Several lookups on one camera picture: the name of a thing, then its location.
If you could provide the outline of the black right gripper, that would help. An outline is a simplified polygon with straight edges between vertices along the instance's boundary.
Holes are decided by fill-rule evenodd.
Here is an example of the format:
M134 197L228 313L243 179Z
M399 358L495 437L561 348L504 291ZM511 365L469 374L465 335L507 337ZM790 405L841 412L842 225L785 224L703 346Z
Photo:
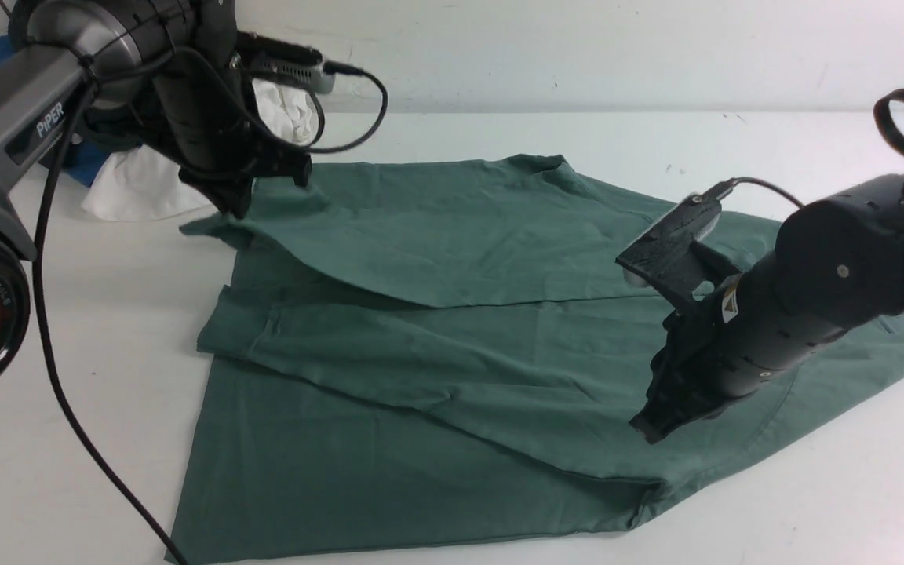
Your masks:
M662 326L665 343L650 361L646 403L630 421L652 446L681 427L717 418L751 395L718 353L716 326L706 314L675 310Z

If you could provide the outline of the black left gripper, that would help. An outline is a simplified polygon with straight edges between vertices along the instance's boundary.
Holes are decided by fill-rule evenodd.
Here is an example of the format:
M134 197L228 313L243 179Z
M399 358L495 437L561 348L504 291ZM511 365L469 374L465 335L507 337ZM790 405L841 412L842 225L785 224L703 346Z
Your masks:
M284 177L308 186L312 159L276 139L256 114L242 75L232 1L155 4L169 60L153 78L180 179L223 214L247 214L254 182Z

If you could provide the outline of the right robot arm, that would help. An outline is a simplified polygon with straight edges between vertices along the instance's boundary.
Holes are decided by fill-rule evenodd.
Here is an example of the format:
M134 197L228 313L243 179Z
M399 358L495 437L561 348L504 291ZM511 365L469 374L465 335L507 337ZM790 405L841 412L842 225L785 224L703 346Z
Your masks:
M904 175L800 207L745 271L704 242L737 183L686 197L616 260L629 283L673 307L631 420L652 444L722 414L850 330L904 315Z

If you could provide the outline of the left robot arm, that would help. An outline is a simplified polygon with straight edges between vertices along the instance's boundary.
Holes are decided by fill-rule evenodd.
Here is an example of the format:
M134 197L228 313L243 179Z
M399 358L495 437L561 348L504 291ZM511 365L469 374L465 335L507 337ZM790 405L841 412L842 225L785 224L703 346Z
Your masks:
M37 164L64 164L76 134L96 139L86 112L131 108L143 94L157 119L115 126L155 149L221 212L243 216L253 182L305 186L308 150L276 139L256 115L235 67L243 43L232 1L21 1L13 22L24 46L0 64L0 375L27 333L32 304L23 265L35 241L10 192Z

